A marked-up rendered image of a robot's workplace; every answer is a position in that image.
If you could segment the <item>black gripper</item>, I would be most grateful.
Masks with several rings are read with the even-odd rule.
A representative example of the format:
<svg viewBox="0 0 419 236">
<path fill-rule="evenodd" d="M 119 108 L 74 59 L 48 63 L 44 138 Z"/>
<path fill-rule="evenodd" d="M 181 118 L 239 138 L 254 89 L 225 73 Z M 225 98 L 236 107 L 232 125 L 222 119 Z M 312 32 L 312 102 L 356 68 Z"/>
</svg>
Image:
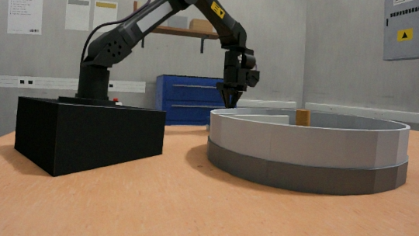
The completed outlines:
<svg viewBox="0 0 419 236">
<path fill-rule="evenodd" d="M 244 83 L 235 83 L 237 82 L 237 69 L 241 68 L 238 66 L 235 67 L 224 67 L 223 70 L 223 82 L 216 83 L 216 90 L 219 90 L 219 93 L 222 97 L 226 109 L 234 109 L 237 104 L 237 101 L 243 94 L 239 91 L 247 91 L 248 84 Z M 231 87 L 233 86 L 233 87 Z M 230 101 L 231 95 L 231 101 Z"/>
</svg>

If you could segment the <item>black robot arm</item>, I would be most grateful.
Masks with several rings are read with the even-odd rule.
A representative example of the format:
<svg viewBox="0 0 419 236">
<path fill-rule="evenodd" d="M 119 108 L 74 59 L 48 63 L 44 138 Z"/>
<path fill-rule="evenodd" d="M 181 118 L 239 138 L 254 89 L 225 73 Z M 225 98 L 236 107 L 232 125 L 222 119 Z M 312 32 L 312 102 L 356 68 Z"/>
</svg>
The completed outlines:
<svg viewBox="0 0 419 236">
<path fill-rule="evenodd" d="M 224 56 L 224 67 L 241 65 L 241 68 L 237 69 L 237 83 L 246 82 L 248 86 L 254 88 L 259 82 L 260 71 L 252 70 L 256 65 L 256 59 L 254 51 L 246 47 L 246 31 L 228 14 L 218 0 L 154 0 L 125 22 L 103 33 L 89 44 L 88 55 L 80 67 L 76 98 L 58 96 L 58 102 L 91 106 L 115 105 L 116 101 L 109 101 L 107 96 L 110 74 L 107 68 L 112 68 L 113 64 L 121 62 L 133 52 L 131 49 L 147 34 L 190 5 L 194 5 L 209 20 L 219 35 L 221 48 L 228 50 Z M 104 101 L 95 101 L 95 99 Z"/>
</svg>

